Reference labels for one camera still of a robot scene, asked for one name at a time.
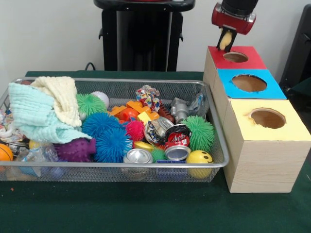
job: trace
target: white wall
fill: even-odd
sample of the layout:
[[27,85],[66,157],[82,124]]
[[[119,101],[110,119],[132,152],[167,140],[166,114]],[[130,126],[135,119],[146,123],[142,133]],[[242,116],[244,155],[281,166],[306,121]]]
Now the white wall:
[[[238,35],[235,45],[255,46],[279,80],[309,2],[259,0],[254,28],[247,36]],[[220,36],[210,22],[215,4],[197,0],[184,13],[178,70],[203,71],[207,45],[216,45]],[[0,94],[9,80],[28,70],[79,70],[89,61],[103,69],[101,27],[101,10],[93,0],[0,0]]]

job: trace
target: orange toy block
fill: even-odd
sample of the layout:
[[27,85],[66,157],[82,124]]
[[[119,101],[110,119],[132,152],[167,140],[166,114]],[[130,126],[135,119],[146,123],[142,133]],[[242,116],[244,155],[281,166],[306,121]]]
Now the orange toy block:
[[122,106],[120,106],[120,107],[115,106],[115,107],[112,108],[112,111],[111,111],[111,112],[108,112],[108,113],[109,113],[110,115],[112,115],[112,116],[118,117],[118,116],[119,116],[119,113],[120,113],[122,110],[124,110],[124,109],[126,109],[126,107],[125,107],[124,105],[122,105]]
[[143,112],[146,112],[146,113],[151,113],[151,109],[148,108],[148,106],[142,106],[142,103],[139,102],[139,101],[128,101],[126,103],[126,106],[128,108],[133,108],[135,109],[136,111],[138,111],[139,113],[143,113]]
[[149,118],[151,120],[156,120],[156,119],[159,119],[160,118],[160,115],[156,112],[152,112],[152,113],[147,113],[147,115],[149,116]]

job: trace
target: purple textured ball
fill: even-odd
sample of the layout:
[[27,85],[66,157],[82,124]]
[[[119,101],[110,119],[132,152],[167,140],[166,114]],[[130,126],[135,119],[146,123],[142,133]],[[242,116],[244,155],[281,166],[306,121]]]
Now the purple textured ball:
[[54,144],[59,159],[68,162],[91,162],[91,155],[96,153],[96,139],[74,139],[65,144]]

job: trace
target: smiley face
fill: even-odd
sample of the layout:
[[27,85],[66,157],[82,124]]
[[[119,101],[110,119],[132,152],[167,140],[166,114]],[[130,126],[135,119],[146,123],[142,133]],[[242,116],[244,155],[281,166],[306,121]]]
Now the smiley face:
[[[212,156],[203,151],[195,150],[186,159],[187,164],[213,164]],[[212,173],[212,168],[189,168],[189,175],[196,179],[204,179]]]
[[212,156],[203,151],[203,150],[195,150],[190,153],[186,162],[188,164],[213,164]]

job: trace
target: light blue towel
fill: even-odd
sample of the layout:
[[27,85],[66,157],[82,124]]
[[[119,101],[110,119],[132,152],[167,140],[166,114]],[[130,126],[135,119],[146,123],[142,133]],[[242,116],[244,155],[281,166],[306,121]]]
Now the light blue towel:
[[52,109],[54,99],[32,86],[9,84],[10,107],[14,126],[34,141],[67,143],[84,137],[85,133],[61,122]]

